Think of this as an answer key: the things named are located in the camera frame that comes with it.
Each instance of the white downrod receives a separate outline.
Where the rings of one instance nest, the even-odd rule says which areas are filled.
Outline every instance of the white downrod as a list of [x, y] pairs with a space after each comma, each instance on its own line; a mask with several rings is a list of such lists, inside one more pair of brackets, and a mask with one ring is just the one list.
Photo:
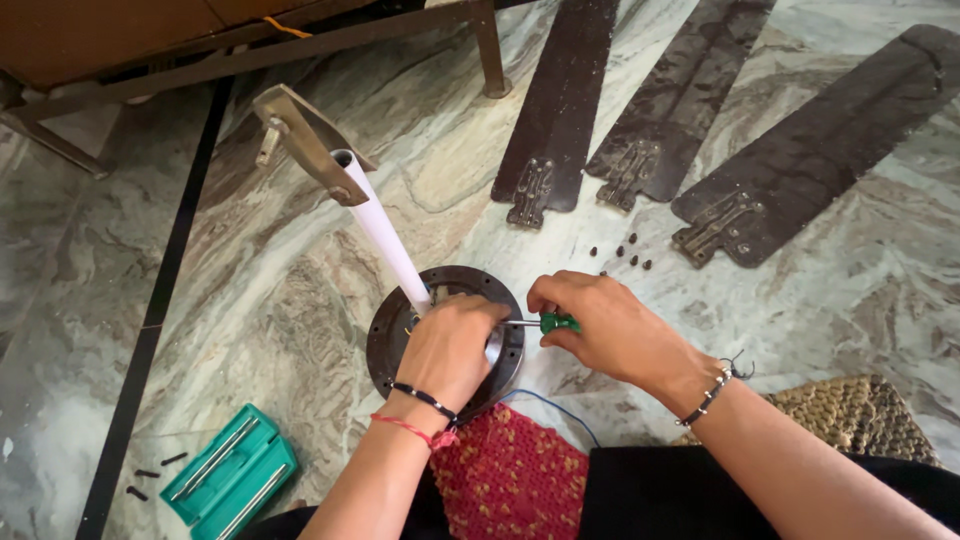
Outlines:
[[417, 274], [417, 268], [407, 255], [407, 250], [403, 248], [400, 237], [396, 235], [394, 225], [390, 223], [387, 212], [383, 211], [380, 200], [376, 198], [376, 192], [367, 180], [367, 175], [360, 168], [360, 162], [350, 150], [334, 150], [330, 152], [347, 174], [361, 189], [367, 193], [370, 200], [362, 205], [348, 207], [356, 218], [367, 238], [376, 246], [380, 256], [387, 261], [387, 265], [394, 271], [396, 280], [403, 289], [403, 294], [407, 295], [410, 304], [417, 310], [420, 316], [430, 310], [430, 293], [427, 292], [423, 280]]

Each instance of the right hand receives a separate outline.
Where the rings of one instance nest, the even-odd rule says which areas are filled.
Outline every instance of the right hand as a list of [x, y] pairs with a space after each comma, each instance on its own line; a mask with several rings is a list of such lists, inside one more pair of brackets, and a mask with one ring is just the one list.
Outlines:
[[634, 384], [667, 406], [674, 389], [692, 383], [702, 396], [704, 379], [717, 375], [715, 358], [697, 351], [613, 278], [566, 270], [540, 276], [527, 308], [543, 313], [556, 307], [573, 315], [582, 332], [554, 330], [541, 346], [562, 347], [588, 368]]

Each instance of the bolt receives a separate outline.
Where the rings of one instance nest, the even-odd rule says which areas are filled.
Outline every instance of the bolt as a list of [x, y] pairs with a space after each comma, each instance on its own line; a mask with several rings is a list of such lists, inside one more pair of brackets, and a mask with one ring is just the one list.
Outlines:
[[330, 188], [330, 198], [342, 205], [350, 198], [350, 192], [343, 187], [334, 185]]
[[270, 120], [267, 120], [267, 134], [263, 136], [260, 153], [256, 155], [257, 166], [266, 167], [273, 161], [277, 145], [283, 136], [289, 133], [290, 128], [278, 116], [271, 116]]

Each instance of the forearm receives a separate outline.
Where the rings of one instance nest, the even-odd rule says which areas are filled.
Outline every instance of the forearm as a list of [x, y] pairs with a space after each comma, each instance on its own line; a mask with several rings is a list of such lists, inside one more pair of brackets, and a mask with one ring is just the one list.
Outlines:
[[[379, 412], [429, 434], [446, 423], [431, 407], [406, 396], [392, 397]], [[300, 540], [398, 538], [429, 457], [425, 441], [411, 431], [372, 422]]]
[[[710, 386], [700, 381], [662, 401], [685, 417]], [[692, 428], [784, 538], [956, 538], [739, 380]]]

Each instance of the left hand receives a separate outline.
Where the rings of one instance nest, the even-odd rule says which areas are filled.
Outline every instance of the left hand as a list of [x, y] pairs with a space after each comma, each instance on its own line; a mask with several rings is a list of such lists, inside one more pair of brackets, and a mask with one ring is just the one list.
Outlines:
[[[509, 307], [482, 296], [461, 293], [447, 298], [414, 327], [396, 381], [426, 392], [459, 413], [490, 372], [484, 354], [487, 338], [509, 315]], [[389, 401], [396, 398], [417, 401], [395, 390]]]

